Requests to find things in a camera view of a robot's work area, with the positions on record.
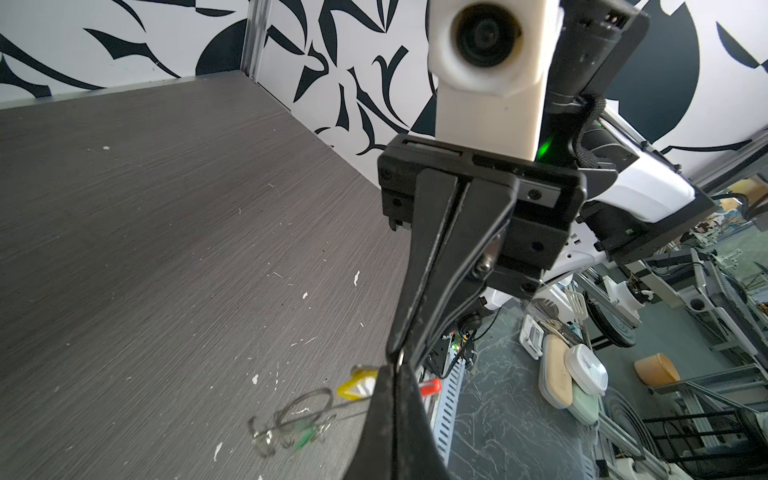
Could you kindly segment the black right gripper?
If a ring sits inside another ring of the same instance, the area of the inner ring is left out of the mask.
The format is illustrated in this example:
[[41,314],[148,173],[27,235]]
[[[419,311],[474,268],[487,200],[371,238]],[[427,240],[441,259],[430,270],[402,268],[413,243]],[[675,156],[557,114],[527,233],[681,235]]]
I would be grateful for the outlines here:
[[393,139],[377,168],[384,215],[411,229],[386,354],[412,369],[463,281],[532,296],[586,199],[575,170],[415,136]]

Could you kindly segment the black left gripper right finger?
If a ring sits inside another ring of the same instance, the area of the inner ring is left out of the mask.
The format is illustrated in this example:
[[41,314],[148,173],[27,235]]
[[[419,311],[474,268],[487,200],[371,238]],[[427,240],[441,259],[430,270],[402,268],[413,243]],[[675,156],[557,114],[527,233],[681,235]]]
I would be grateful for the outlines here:
[[434,441],[416,377],[402,364],[395,377],[395,479],[449,479]]

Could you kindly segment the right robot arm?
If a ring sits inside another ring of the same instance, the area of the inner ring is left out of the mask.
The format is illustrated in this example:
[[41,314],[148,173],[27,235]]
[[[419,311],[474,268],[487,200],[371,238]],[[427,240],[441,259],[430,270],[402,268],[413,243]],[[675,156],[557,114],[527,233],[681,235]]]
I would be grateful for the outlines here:
[[627,1],[434,1],[432,139],[378,159],[382,207],[411,231],[386,344],[416,368],[501,292],[529,298],[605,260],[651,256],[713,210],[680,169],[608,110],[604,91],[649,16]]

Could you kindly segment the small circuit board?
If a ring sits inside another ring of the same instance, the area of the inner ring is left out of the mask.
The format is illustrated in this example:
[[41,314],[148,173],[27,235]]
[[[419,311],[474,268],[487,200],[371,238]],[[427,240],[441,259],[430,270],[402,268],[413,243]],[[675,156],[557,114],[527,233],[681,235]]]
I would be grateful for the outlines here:
[[446,366],[441,374],[442,378],[448,377],[456,366],[462,363],[472,367],[476,362],[475,336],[477,331],[469,333],[455,332],[451,337],[446,354]]

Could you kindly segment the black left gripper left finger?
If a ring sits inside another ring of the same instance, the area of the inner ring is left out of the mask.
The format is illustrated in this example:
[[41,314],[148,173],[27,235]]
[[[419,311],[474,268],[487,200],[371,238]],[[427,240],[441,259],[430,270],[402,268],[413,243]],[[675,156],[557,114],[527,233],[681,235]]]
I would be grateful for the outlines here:
[[392,479],[395,471],[394,368],[378,371],[360,440],[344,480]]

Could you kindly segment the green key tag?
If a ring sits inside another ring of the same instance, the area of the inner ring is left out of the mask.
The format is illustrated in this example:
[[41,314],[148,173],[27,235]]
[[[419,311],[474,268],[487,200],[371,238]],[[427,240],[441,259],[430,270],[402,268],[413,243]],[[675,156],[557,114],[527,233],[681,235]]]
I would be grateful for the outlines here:
[[315,440],[315,438],[317,437],[318,433],[319,433],[319,428],[318,427],[313,426],[313,427],[308,428],[302,434],[302,436],[299,438],[299,440],[296,442],[296,444],[294,445],[294,450],[295,451],[299,451],[300,449],[302,449],[306,445],[308,445],[311,442],[313,442]]

